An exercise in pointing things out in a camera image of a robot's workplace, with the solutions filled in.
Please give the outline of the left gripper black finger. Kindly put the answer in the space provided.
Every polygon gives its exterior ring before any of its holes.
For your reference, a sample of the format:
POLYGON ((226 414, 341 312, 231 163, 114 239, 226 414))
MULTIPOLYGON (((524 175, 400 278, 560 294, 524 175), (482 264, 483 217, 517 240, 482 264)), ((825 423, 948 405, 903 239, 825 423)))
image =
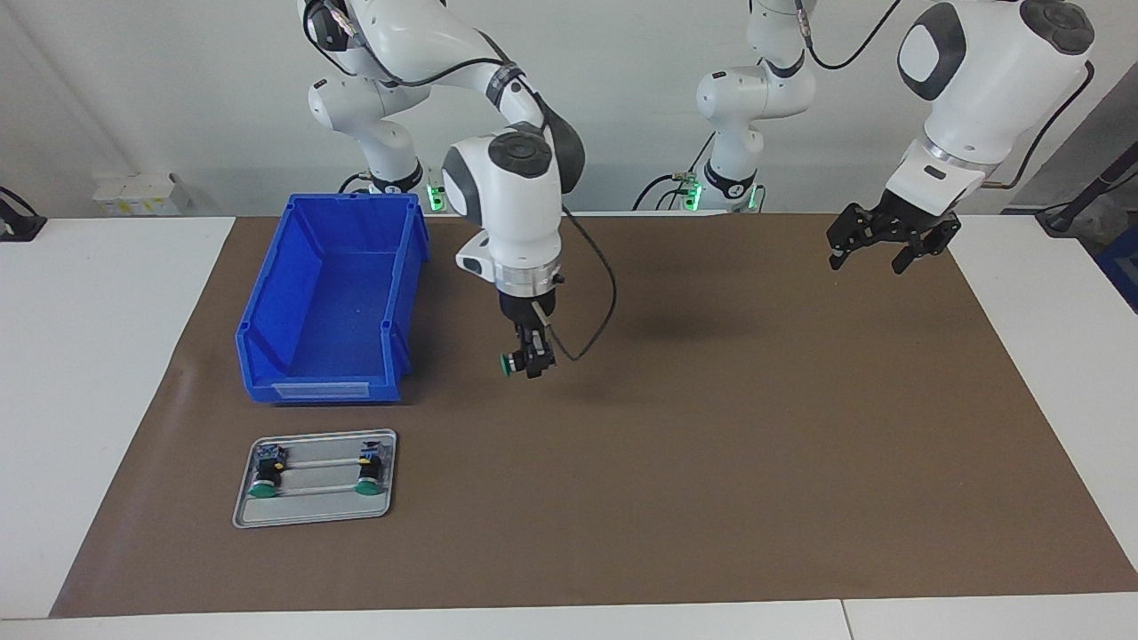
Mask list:
POLYGON ((893 259, 894 274, 902 274, 915 260, 942 254, 960 227, 959 219, 954 213, 948 213, 926 232, 908 231, 905 247, 893 259))
POLYGON ((850 203, 828 225, 828 266, 840 270, 856 251, 861 251, 879 243, 879 220, 881 215, 875 210, 850 203))

